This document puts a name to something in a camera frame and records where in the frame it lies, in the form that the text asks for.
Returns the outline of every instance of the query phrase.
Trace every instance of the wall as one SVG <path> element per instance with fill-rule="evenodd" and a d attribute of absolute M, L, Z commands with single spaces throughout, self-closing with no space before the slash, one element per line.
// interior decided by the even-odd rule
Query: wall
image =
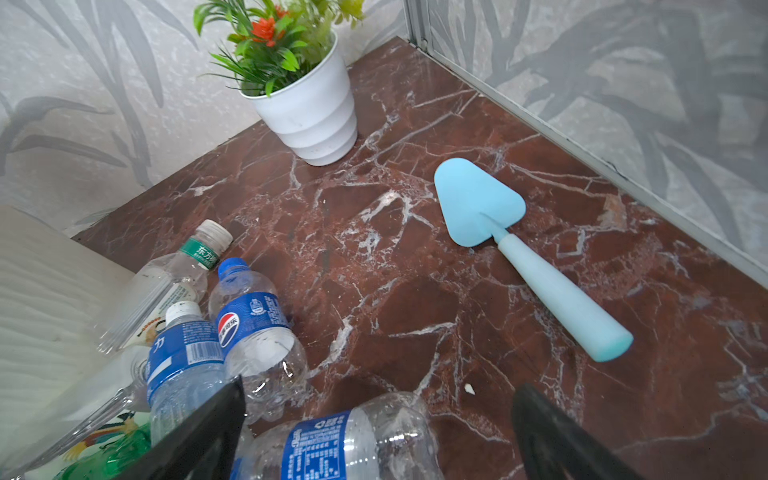
<path fill-rule="evenodd" d="M 434 52 L 768 270 L 768 3 L 426 1 Z"/>
<path fill-rule="evenodd" d="M 73 235 L 259 118 L 212 71 L 198 0 L 0 2 L 0 204 Z M 406 34 L 401 0 L 339 27 L 352 61 Z"/>

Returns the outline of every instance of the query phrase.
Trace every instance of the blue bottle label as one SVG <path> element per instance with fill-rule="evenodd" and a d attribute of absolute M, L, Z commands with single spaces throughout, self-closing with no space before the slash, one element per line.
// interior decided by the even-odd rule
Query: blue bottle label
<path fill-rule="evenodd" d="M 264 292 L 246 293 L 232 300 L 221 309 L 216 324 L 224 356 L 251 333 L 273 326 L 290 328 L 277 297 Z"/>
<path fill-rule="evenodd" d="M 344 429 L 349 411 L 300 422 L 288 435 L 280 480 L 346 480 Z"/>
<path fill-rule="evenodd" d="M 240 464 L 243 463 L 243 458 L 236 458 L 232 464 L 232 470 L 230 471 L 230 480 L 237 480 L 237 476 L 240 474 Z"/>
<path fill-rule="evenodd" d="M 157 336 L 147 362 L 147 400 L 157 387 L 184 370 L 205 363 L 224 363 L 219 337 L 210 322 L 185 322 Z"/>

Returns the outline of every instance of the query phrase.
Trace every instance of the empty plastic bottle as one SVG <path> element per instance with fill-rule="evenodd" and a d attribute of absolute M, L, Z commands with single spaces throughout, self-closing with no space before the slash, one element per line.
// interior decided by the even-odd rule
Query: empty plastic bottle
<path fill-rule="evenodd" d="M 246 465 L 249 465 L 247 459 L 251 455 L 251 449 L 253 448 L 253 433 L 248 428 L 248 425 L 243 424 L 243 428 L 240 429 L 240 437 L 237 439 L 237 448 L 235 449 L 235 458 L 232 461 L 232 470 L 230 471 L 230 480 L 237 480 L 237 476 L 240 474 L 240 466 L 243 464 L 243 460 L 246 460 Z"/>
<path fill-rule="evenodd" d="M 51 400 L 40 415 L 5 434 L 5 442 L 0 446 L 0 478 L 24 478 L 25 472 L 85 442 L 120 412 L 149 412 L 149 352 L 150 347 L 140 345 L 123 349 L 101 370 L 80 379 Z"/>
<path fill-rule="evenodd" d="M 230 243 L 232 235 L 224 227 L 205 220 L 179 251 L 144 265 L 122 298 L 101 311 L 93 330 L 98 350 L 108 355 L 128 345 L 151 346 L 164 328 L 169 306 L 202 299 L 208 270 Z"/>
<path fill-rule="evenodd" d="M 147 367 L 152 445 L 227 384 L 216 329 L 195 302 L 171 305 L 166 324 L 150 350 Z"/>
<path fill-rule="evenodd" d="M 274 421 L 283 404 L 306 387 L 306 354 L 293 335 L 270 279 L 241 258 L 219 265 L 220 282 L 210 293 L 228 376 L 241 375 L 248 422 Z"/>
<path fill-rule="evenodd" d="M 149 428 L 149 424 L 143 425 L 101 446 L 98 452 L 61 470 L 53 480 L 108 480 L 120 475 L 149 451 Z"/>
<path fill-rule="evenodd" d="M 237 480 L 442 480 L 424 402 L 386 393 L 348 412 L 287 422 L 257 436 Z"/>

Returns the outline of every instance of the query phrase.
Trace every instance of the blue trowel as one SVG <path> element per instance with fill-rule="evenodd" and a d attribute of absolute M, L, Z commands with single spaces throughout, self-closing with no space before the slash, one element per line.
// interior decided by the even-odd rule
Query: blue trowel
<path fill-rule="evenodd" d="M 596 362 L 626 352 L 632 334 L 507 228 L 525 215 L 517 192 L 464 158 L 444 161 L 435 187 L 448 233 L 462 247 L 493 237 L 531 290 Z"/>

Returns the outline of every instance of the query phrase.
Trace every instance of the pepsi logo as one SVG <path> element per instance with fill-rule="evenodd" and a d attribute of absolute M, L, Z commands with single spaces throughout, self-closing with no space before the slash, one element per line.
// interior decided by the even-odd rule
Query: pepsi logo
<path fill-rule="evenodd" d="M 219 319 L 219 343 L 221 348 L 230 344 L 238 328 L 240 328 L 240 317 L 235 312 L 222 315 Z"/>

